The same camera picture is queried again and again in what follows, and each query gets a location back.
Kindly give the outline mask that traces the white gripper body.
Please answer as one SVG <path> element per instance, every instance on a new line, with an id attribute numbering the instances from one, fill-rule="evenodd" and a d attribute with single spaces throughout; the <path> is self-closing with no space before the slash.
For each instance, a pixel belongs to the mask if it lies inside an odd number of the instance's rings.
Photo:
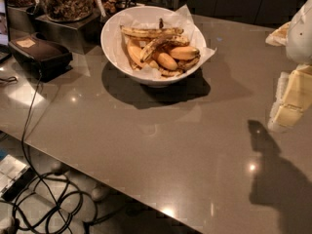
<path id="1" fill-rule="evenodd" d="M 286 53 L 296 63 L 312 63 L 312 0 L 307 0 L 291 20 Z"/>

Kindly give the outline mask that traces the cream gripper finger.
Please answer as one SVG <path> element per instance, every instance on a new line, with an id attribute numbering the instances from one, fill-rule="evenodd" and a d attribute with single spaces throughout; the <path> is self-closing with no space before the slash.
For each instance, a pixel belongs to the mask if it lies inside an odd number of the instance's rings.
<path id="1" fill-rule="evenodd" d="M 271 131 L 291 129 L 312 105 L 312 66 L 300 64 L 291 73 L 282 72 L 278 79 L 276 101 L 268 121 Z"/>
<path id="2" fill-rule="evenodd" d="M 265 43 L 271 46 L 285 46 L 287 43 L 288 30 L 290 26 L 290 22 L 284 23 L 278 29 L 274 30 L 270 33 L 266 39 Z"/>

